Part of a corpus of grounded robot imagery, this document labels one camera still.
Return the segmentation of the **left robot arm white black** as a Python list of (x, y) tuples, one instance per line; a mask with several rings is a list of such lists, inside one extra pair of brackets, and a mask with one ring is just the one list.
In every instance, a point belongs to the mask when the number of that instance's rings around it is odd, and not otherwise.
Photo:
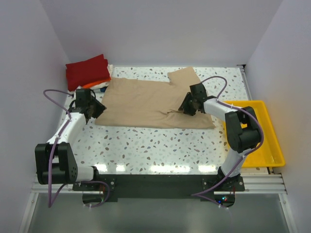
[(62, 107), (66, 114), (56, 133), (35, 148), (36, 174), (40, 184), (74, 184), (83, 182), (89, 190), (100, 187), (94, 166), (77, 165), (73, 146), (78, 134), (92, 118), (98, 118), (106, 109), (91, 89), (77, 89), (69, 108)]

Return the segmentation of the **beige t-shirt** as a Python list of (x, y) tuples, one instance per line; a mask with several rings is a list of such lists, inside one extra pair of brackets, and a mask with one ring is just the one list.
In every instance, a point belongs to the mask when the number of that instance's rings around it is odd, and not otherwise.
[(178, 109), (190, 86), (200, 82), (192, 67), (168, 73), (168, 82), (112, 78), (95, 120), (99, 126), (157, 129), (214, 129), (209, 114), (189, 116)]

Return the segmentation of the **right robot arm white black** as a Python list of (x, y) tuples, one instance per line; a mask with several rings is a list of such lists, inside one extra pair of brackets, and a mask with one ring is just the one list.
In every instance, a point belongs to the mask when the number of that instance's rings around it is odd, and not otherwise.
[(241, 174), (246, 157), (256, 151), (264, 141), (262, 127), (255, 110), (224, 103), (215, 96), (208, 96), (202, 83), (190, 86), (178, 109), (193, 116), (196, 112), (210, 114), (225, 122), (229, 154), (219, 167), (215, 187), (227, 191)]

